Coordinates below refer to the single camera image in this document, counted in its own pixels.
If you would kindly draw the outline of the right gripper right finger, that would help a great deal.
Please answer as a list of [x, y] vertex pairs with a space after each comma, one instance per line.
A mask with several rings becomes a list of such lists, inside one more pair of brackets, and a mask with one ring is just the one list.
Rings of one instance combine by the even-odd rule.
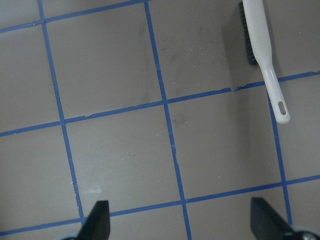
[[305, 227], [294, 227], [263, 198], [250, 200], [250, 230], [257, 240], [318, 240], [320, 235]]

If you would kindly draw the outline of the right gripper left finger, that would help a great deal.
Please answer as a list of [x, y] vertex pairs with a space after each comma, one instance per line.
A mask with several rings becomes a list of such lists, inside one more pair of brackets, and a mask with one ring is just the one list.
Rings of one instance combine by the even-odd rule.
[[108, 240], [111, 233], [108, 200], [99, 200], [75, 237], [76, 240]]

